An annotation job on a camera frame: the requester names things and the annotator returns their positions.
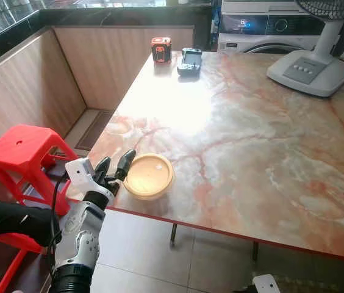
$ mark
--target table leg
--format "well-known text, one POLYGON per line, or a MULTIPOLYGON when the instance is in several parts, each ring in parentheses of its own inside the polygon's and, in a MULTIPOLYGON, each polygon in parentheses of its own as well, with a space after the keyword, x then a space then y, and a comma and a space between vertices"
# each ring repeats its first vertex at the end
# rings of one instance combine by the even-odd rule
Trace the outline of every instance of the table leg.
POLYGON ((173 226, 172 226, 172 233, 171 233, 170 247, 174 247, 174 237, 176 235, 176 228, 177 228, 177 224, 173 224, 173 226))
POLYGON ((252 260, 254 262, 257 261, 257 253, 259 252, 259 243, 254 241, 253 242, 253 250, 252 250, 252 260))

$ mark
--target round container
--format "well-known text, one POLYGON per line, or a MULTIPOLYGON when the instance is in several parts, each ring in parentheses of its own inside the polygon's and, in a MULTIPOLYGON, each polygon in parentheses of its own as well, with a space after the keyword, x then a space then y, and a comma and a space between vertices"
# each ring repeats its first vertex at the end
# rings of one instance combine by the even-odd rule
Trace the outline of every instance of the round container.
POLYGON ((136 157, 124 180, 125 188, 140 200, 161 197, 173 179, 170 161, 159 154, 143 154, 136 157))

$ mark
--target wooden wall panel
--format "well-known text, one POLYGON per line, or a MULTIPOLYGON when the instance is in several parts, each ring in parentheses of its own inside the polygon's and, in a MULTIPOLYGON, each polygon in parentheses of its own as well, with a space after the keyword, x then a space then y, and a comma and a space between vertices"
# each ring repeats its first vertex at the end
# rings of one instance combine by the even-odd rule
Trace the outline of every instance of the wooden wall panel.
POLYGON ((85 103, 52 30, 0 58, 0 136, 20 123, 65 136, 85 103))
POLYGON ((88 107, 119 105, 151 53, 153 37, 171 37, 172 50, 193 46, 192 27, 55 27, 88 107))

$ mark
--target fan base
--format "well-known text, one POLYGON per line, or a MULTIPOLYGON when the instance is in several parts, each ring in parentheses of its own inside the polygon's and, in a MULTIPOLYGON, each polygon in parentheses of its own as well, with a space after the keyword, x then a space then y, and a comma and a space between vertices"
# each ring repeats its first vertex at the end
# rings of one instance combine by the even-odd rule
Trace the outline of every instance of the fan base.
POLYGON ((344 82, 344 62, 320 58, 311 51, 293 51, 276 61, 267 76, 291 89, 315 96, 331 96, 344 82))

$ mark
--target black marble ledge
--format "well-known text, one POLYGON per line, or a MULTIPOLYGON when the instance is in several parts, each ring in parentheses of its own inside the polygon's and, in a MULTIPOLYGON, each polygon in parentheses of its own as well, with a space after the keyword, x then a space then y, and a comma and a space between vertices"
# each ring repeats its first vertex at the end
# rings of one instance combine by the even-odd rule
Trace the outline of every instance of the black marble ledge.
POLYGON ((212 9, 206 0, 194 0, 186 5, 178 5, 177 0, 160 0, 153 2, 154 5, 150 7, 96 8, 81 8, 84 5, 95 5, 95 0, 81 0, 75 4, 68 4, 68 1, 52 1, 49 7, 53 8, 36 10, 1 31, 0 56, 45 26, 193 26, 194 46, 203 50, 210 49, 212 9), (73 8, 61 9, 59 5, 73 8))

